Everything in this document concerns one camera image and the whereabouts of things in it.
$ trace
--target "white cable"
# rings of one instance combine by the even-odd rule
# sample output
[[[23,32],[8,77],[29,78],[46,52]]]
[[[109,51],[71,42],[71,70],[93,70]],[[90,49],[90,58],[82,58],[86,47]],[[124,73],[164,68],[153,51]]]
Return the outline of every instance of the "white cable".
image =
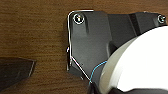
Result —
[[[90,81],[90,79],[89,79],[89,77],[87,76],[87,74],[85,73],[85,71],[82,69],[82,67],[79,65],[79,63],[76,61],[76,59],[73,57],[73,56],[71,56],[71,60],[73,60],[75,63],[76,63],[76,65],[80,68],[80,70],[83,72],[83,74],[86,76],[86,78]]]

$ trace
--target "white plastic part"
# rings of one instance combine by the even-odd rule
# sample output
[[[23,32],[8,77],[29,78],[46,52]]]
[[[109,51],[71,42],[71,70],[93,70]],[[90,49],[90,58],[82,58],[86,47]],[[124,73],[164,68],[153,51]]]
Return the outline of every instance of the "white plastic part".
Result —
[[[100,78],[102,94],[112,87],[168,90],[168,26],[152,29],[121,46],[107,61]]]

